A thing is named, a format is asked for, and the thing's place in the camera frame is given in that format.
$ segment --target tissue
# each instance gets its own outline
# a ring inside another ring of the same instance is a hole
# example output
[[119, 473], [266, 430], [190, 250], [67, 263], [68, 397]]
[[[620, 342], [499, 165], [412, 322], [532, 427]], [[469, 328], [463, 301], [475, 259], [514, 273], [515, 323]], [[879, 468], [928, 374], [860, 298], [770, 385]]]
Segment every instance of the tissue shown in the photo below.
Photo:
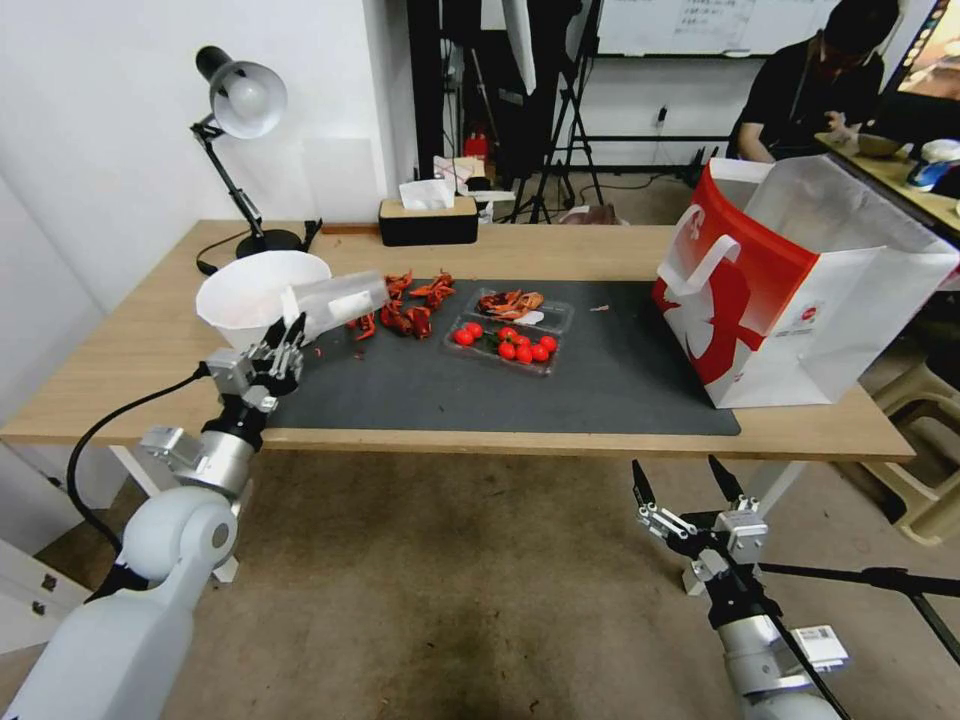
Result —
[[400, 186], [406, 210], [444, 210], [453, 207], [453, 188], [443, 180], [419, 180]]

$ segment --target bag handle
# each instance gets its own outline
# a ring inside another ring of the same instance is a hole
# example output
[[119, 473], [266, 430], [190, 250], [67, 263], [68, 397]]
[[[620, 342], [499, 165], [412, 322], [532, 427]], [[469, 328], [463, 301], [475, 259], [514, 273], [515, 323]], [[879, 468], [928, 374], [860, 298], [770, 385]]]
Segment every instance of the bag handle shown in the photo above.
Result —
[[687, 211], [680, 217], [676, 227], [674, 227], [673, 239], [670, 241], [670, 251], [667, 253], [666, 259], [657, 268], [657, 275], [663, 278], [667, 287], [678, 297], [694, 295], [703, 290], [721, 260], [725, 257], [736, 260], [740, 255], [740, 243], [729, 235], [721, 235], [703, 256], [703, 259], [700, 260], [696, 269], [690, 273], [690, 276], [683, 277], [681, 274], [683, 263], [680, 261], [677, 241], [688, 223], [694, 223], [692, 234], [694, 237], [699, 236], [700, 225], [703, 224], [703, 215], [703, 208], [699, 205], [691, 205], [687, 208]]

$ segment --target lamp shade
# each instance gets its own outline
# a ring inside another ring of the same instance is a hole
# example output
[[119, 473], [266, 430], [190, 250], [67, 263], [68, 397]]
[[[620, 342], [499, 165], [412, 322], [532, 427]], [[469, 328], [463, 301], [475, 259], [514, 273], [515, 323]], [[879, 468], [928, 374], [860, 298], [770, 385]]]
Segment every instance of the lamp shade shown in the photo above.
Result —
[[287, 88], [270, 68], [233, 60], [218, 47], [201, 48], [197, 69], [210, 83], [210, 108], [228, 135], [256, 138], [280, 122], [287, 109]]

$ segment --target bowl on desk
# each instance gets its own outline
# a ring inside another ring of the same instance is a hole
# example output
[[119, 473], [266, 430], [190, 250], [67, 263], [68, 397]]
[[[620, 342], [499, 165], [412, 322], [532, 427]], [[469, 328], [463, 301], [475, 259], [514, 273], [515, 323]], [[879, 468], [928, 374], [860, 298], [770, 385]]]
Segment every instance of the bowl on desk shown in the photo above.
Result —
[[860, 154], [867, 157], [891, 157], [904, 143], [899, 140], [891, 140], [881, 135], [871, 135], [870, 133], [860, 133], [857, 136], [857, 143], [860, 146]]
[[197, 315], [237, 350], [260, 342], [283, 315], [281, 295], [288, 287], [332, 277], [316, 255], [271, 250], [234, 260], [208, 277], [197, 293]]

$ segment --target plastic stool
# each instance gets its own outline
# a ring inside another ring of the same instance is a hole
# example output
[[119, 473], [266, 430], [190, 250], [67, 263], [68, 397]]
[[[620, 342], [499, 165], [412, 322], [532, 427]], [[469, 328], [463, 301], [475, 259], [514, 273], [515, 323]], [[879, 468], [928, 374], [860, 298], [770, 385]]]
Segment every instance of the plastic stool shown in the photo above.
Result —
[[[933, 417], [960, 436], [960, 391], [927, 363], [894, 380], [874, 400], [898, 429], [921, 417]], [[939, 545], [960, 530], [960, 471], [931, 488], [898, 463], [861, 466], [903, 501], [906, 512], [893, 523], [911, 540], [921, 545]]]

